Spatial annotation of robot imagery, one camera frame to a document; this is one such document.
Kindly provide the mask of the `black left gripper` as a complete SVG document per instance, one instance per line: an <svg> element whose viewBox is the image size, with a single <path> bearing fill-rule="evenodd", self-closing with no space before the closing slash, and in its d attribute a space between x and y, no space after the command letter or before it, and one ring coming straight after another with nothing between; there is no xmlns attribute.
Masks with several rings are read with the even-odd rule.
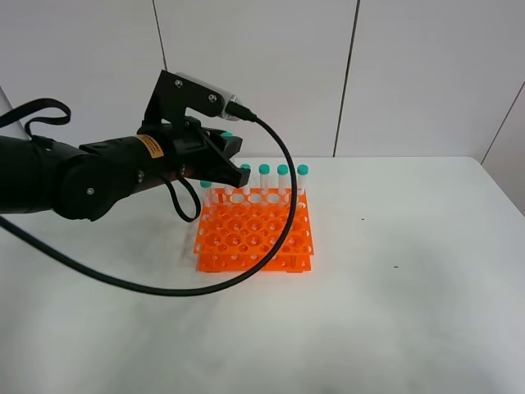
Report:
<svg viewBox="0 0 525 394"><path fill-rule="evenodd" d="M195 117L186 117L182 125L167 125L167 139L174 152L176 164L184 168L182 172L185 177L234 188L248 183L250 170L233 163L243 139L236 135L222 138L220 134L223 132L229 131L204 129L201 121Z"/></svg>

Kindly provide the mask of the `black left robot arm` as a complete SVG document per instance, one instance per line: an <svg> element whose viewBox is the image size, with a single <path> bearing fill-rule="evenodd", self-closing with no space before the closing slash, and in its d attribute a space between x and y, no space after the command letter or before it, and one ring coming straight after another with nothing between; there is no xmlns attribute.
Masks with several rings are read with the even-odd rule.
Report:
<svg viewBox="0 0 525 394"><path fill-rule="evenodd" d="M240 137L201 126L187 117L171 124L142 126L137 135L73 147L41 136L1 138L1 211L52 210L70 219L95 221L121 199L186 178L234 188L249 170L232 161Z"/></svg>

